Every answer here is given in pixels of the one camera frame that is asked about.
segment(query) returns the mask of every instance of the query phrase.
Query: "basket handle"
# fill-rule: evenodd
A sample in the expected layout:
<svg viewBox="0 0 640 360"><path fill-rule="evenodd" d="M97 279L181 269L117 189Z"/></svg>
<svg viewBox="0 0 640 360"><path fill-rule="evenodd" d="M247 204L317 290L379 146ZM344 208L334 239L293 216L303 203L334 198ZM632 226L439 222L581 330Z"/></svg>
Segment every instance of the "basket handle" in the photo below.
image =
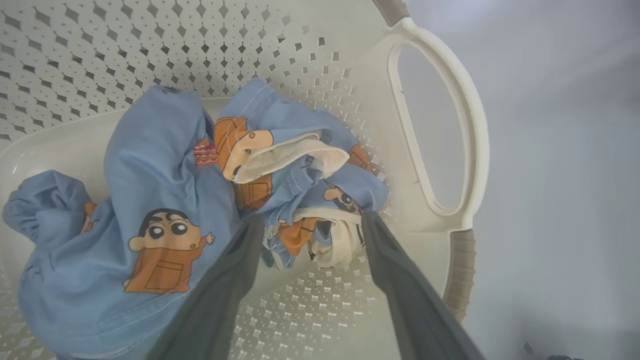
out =
<svg viewBox="0 0 640 360"><path fill-rule="evenodd" d="M434 34L418 27L410 17L400 20L391 32L394 34L395 45L391 50L388 70L404 135L415 160L414 163L418 164L416 171L422 190L427 197L429 207L436 214L447 217L448 222L455 227L462 230L470 229L472 218L482 202L489 170L489 139L480 96L459 59ZM424 162L397 73L397 61L403 45L414 46L432 64L447 86L456 107L462 130L465 178L461 201L453 211L447 211L437 203L426 169L422 165Z"/></svg>

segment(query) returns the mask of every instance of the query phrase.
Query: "cartoon face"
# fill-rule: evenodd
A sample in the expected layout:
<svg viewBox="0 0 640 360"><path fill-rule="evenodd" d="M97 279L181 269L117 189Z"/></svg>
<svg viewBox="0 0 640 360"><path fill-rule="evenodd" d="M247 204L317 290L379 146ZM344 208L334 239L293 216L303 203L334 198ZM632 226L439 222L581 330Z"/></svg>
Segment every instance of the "cartoon face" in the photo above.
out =
<svg viewBox="0 0 640 360"><path fill-rule="evenodd" d="M129 241L129 248L133 251L143 248L193 250L201 239L200 228L193 225L183 212L159 209L145 217L138 236Z"/></svg>
<svg viewBox="0 0 640 360"><path fill-rule="evenodd" d="M329 189L324 191L324 199L332 201L340 210L361 215L360 206L348 194L342 191L338 186L331 185L325 181Z"/></svg>

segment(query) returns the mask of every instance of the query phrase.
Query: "cartoon eye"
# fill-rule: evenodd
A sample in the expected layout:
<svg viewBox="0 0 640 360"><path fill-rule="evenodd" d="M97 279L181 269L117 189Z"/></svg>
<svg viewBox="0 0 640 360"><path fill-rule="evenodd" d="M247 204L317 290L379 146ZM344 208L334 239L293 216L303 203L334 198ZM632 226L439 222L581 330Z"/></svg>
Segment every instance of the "cartoon eye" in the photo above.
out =
<svg viewBox="0 0 640 360"><path fill-rule="evenodd" d="M149 228L149 235L152 239L160 239L164 235L164 230L162 227L152 226Z"/></svg>
<svg viewBox="0 0 640 360"><path fill-rule="evenodd" d="M182 235L187 232L187 225L184 224L173 224L171 225L171 232L176 235Z"/></svg>
<svg viewBox="0 0 640 360"><path fill-rule="evenodd" d="M351 201L353 201L351 199L351 197L349 195L345 194L345 193L342 194L342 198L341 199L342 199L342 202L347 204L347 205L351 205Z"/></svg>

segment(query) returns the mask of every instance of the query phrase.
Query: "sleeve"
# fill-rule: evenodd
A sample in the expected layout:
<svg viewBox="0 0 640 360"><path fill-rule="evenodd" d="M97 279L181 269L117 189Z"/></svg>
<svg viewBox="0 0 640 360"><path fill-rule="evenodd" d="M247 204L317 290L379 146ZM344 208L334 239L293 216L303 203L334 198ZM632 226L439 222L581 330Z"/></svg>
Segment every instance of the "sleeve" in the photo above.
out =
<svg viewBox="0 0 640 360"><path fill-rule="evenodd" d="M71 238L84 222L84 206L92 202L84 184L57 171L46 171L22 182L4 205L3 220L38 243L40 234Z"/></svg>

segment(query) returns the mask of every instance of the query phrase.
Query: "laundry basket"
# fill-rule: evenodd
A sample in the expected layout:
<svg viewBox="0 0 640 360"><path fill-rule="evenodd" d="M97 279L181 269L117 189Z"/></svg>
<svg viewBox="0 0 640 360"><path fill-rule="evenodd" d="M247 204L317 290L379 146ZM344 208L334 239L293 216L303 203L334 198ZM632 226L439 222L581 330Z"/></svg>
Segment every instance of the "laundry basket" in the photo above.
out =
<svg viewBox="0 0 640 360"><path fill-rule="evenodd" d="M192 88L216 118L258 76L333 113L390 188L381 216L461 320L474 274L472 217L488 171L486 121L457 58L401 0L5 0L0 3L0 203L55 169L108 196L102 158L115 124L154 84ZM416 47L442 76L465 155L461 202L433 196L404 103L397 59ZM429 114L421 119L429 121ZM30 242L0 225L0 360L50 359L15 303ZM398 357L365 252L319 270L261 265L241 304L231 359Z"/></svg>

